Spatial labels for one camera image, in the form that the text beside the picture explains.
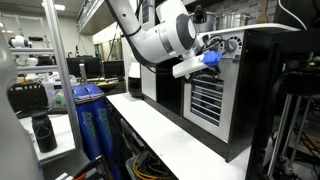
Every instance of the black cylinder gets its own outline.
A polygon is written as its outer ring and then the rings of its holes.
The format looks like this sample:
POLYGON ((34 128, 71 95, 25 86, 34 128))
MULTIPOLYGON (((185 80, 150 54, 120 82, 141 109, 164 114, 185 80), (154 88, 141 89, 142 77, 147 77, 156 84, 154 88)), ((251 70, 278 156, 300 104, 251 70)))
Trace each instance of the black cylinder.
POLYGON ((32 128, 37 139, 40 152, 49 152, 57 147, 52 124, 46 112, 40 112, 32 115, 32 128))

